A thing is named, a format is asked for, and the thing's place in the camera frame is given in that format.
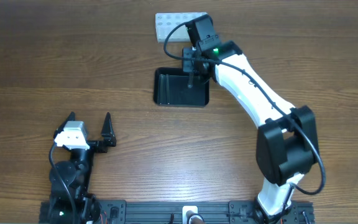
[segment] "wooden table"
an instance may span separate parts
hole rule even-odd
[[[128,201],[252,200],[256,129],[217,84],[205,108],[152,100],[157,67],[180,67],[157,12],[206,11],[284,99],[316,115],[327,171],[317,223],[358,223],[358,1],[0,0],[0,222],[37,222],[54,129],[75,111],[90,138],[112,114],[117,147],[95,157],[90,192]],[[179,54],[184,44],[171,44]],[[68,159],[58,150],[56,160]],[[315,189],[318,166],[301,186]]]

